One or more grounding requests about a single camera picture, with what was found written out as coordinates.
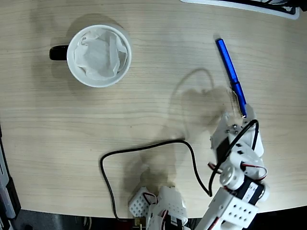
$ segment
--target black mug handle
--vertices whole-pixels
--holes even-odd
[[[68,45],[54,46],[49,50],[49,58],[54,61],[66,61]]]

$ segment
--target red wire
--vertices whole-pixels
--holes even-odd
[[[217,221],[219,220],[218,217],[215,218],[214,222],[212,223],[212,225],[208,228],[208,230],[212,230],[214,228],[214,226],[216,225]]]
[[[168,215],[168,211],[164,210],[163,213],[162,213],[163,219],[162,219],[162,224],[161,224],[161,230],[163,230],[163,227],[165,225],[165,218],[166,218],[167,215]]]
[[[259,179],[257,179],[256,181],[262,181],[268,174],[268,170],[266,169],[266,167],[263,166],[259,166],[259,165],[252,165],[252,164],[245,164],[243,163],[242,166],[246,166],[246,167],[253,167],[253,168],[262,168],[265,170],[265,175],[260,177]]]
[[[208,167],[211,169],[211,170],[214,170],[214,168],[216,167],[215,164],[212,164],[212,163],[208,163]]]

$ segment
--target pen clip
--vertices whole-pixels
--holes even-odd
[[[238,112],[241,114],[241,117],[244,117],[243,114],[242,114],[242,111],[240,109],[240,104],[239,104],[239,98],[238,98],[238,95],[236,94],[236,92],[231,89],[232,91],[232,96],[233,96],[233,100],[235,102],[235,105],[236,105],[236,109],[238,110]]]

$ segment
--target wire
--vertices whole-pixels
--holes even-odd
[[[242,163],[241,165],[245,167],[262,168],[265,170],[265,174],[262,177],[258,178],[256,181],[262,181],[268,174],[268,170],[266,167],[260,165],[245,164],[245,163]]]
[[[212,162],[208,163],[208,167],[212,170],[214,170],[214,168],[216,167],[215,164],[213,164]],[[219,169],[219,171],[217,171],[217,174],[222,174],[223,170]]]
[[[163,227],[164,227],[164,225],[165,225],[165,218],[166,218],[167,215],[168,215],[168,211],[167,211],[167,210],[164,210],[163,213],[162,213],[161,230],[163,230]]]
[[[153,197],[155,198],[155,203],[153,203],[153,204],[158,204],[158,198],[157,198],[157,196],[156,196],[155,194],[153,194],[153,193],[148,193],[148,192],[143,193],[143,197],[145,198],[146,202],[147,202],[149,205],[151,205],[151,203],[150,203],[149,200],[147,199],[146,195],[148,195],[148,196],[153,196]]]
[[[257,122],[255,127],[255,135],[254,135],[254,140],[253,140],[253,145],[252,145],[252,150],[255,150],[256,144],[257,144],[257,138],[258,138],[258,133],[259,133],[259,123]]]
[[[271,1],[273,1],[273,0],[268,0],[268,1],[264,2],[263,4],[269,4]]]
[[[92,228],[92,218],[89,217],[89,219],[90,219],[90,225],[88,226],[88,230],[91,230],[91,228]]]
[[[212,196],[212,184],[215,175],[217,174],[217,171],[219,170],[222,163],[226,160],[226,158],[231,153],[231,149],[235,146],[235,144],[241,139],[241,137],[254,125],[258,123],[256,119],[251,120],[242,130],[239,132],[239,134],[235,137],[235,139],[230,143],[228,146],[228,149],[225,151],[225,154],[221,157],[221,160],[217,163],[216,167],[214,168],[210,180],[209,180],[209,196]]]
[[[218,217],[215,218],[214,222],[212,223],[212,225],[208,228],[208,230],[212,230],[214,228],[214,226],[216,225],[217,221],[219,220]]]
[[[104,169],[104,165],[103,165],[103,161],[105,158],[109,157],[109,156],[112,156],[112,155],[115,155],[115,154],[121,154],[121,153],[126,153],[126,152],[136,152],[136,151],[141,151],[141,150],[148,150],[148,149],[152,149],[152,148],[155,148],[155,147],[159,147],[159,146],[163,146],[163,145],[168,145],[168,144],[174,144],[174,143],[181,143],[181,144],[184,144],[188,147],[188,149],[190,150],[191,152],[191,157],[192,157],[192,164],[193,164],[193,169],[194,169],[194,173],[195,173],[195,176],[196,176],[196,179],[198,181],[198,183],[200,184],[200,186],[202,187],[202,189],[208,194],[212,194],[212,191],[210,192],[206,187],[205,185],[202,183],[201,181],[201,178],[197,172],[197,166],[196,166],[196,161],[195,161],[195,155],[194,155],[194,151],[193,151],[193,148],[192,146],[184,141],[184,140],[181,140],[181,139],[177,139],[177,140],[168,140],[168,141],[164,141],[164,142],[161,142],[161,143],[157,143],[157,144],[153,144],[153,145],[148,145],[148,146],[143,146],[143,147],[138,147],[138,148],[132,148],[132,149],[125,149],[125,150],[118,150],[118,151],[114,151],[114,152],[110,152],[110,153],[107,153],[106,155],[104,155],[101,159],[100,159],[100,169],[101,169],[101,173],[102,173],[102,176],[106,182],[106,185],[108,187],[108,190],[109,190],[109,193],[110,193],[110,196],[111,196],[111,203],[112,203],[112,208],[113,208],[113,213],[114,213],[114,217],[118,220],[118,221],[126,221],[124,219],[120,219],[118,216],[117,216],[117,212],[116,212],[116,204],[115,204],[115,199],[114,199],[114,195],[113,195],[113,191],[112,191],[112,188],[111,188],[111,185],[110,185],[110,182],[109,180],[107,179],[107,176],[106,176],[106,172],[105,172],[105,169]]]

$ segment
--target black cable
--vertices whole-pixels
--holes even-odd
[[[258,133],[259,133],[259,123],[257,122],[255,124],[255,135],[254,135],[254,140],[253,140],[253,145],[251,146],[252,150],[255,150],[256,143],[257,143],[257,138],[258,138]]]
[[[264,2],[263,4],[269,4],[271,1],[273,1],[273,0],[268,0],[268,1]]]
[[[105,179],[105,182],[106,182],[106,185],[109,189],[109,192],[110,192],[110,196],[111,196],[111,202],[112,202],[112,208],[113,208],[113,213],[114,213],[114,216],[117,220],[119,221],[125,221],[124,219],[120,219],[118,216],[117,216],[117,212],[116,212],[116,205],[115,205],[115,199],[114,199],[114,195],[113,195],[113,191],[112,191],[112,188],[111,188],[111,185],[109,183],[109,180],[107,179],[106,177],[106,173],[105,173],[105,170],[104,170],[104,166],[103,166],[103,161],[105,158],[107,158],[108,156],[112,156],[112,155],[115,155],[115,154],[120,154],[120,153],[126,153],[126,152],[136,152],[136,151],[142,151],[142,150],[148,150],[148,149],[152,149],[152,148],[155,148],[155,147],[159,147],[159,146],[162,146],[162,145],[168,145],[168,144],[174,144],[174,143],[181,143],[181,144],[185,144],[188,149],[190,150],[191,152],[191,156],[192,156],[192,163],[193,163],[193,169],[194,169],[194,173],[195,173],[195,176],[196,176],[196,179],[198,181],[198,183],[200,184],[200,186],[202,187],[202,189],[208,194],[212,194],[212,191],[208,191],[208,189],[205,187],[205,185],[202,183],[201,181],[201,178],[200,176],[198,175],[198,172],[197,172],[197,167],[196,167],[196,161],[195,161],[195,155],[194,155],[194,151],[193,151],[193,148],[192,146],[184,141],[184,140],[181,140],[181,139],[177,139],[177,140],[168,140],[168,141],[164,141],[164,142],[161,142],[161,143],[157,143],[157,144],[153,144],[153,145],[148,145],[148,146],[143,146],[143,147],[138,147],[138,148],[132,148],[132,149],[126,149],[126,150],[118,150],[118,151],[114,151],[114,152],[110,152],[110,153],[107,153],[106,155],[104,155],[101,159],[100,159],[100,169],[101,169],[101,173]]]
[[[214,168],[210,180],[209,180],[209,196],[212,196],[212,184],[213,184],[213,180],[214,177],[218,171],[218,169],[220,168],[220,166],[222,165],[222,163],[227,159],[227,157],[229,156],[229,154],[231,153],[231,149],[235,146],[235,144],[240,140],[240,138],[254,125],[257,124],[258,121],[256,119],[251,120],[242,130],[241,132],[239,132],[239,134],[236,136],[236,138],[230,143],[230,145],[228,146],[227,151],[225,151],[225,154],[221,157],[221,160],[216,164],[216,167]]]

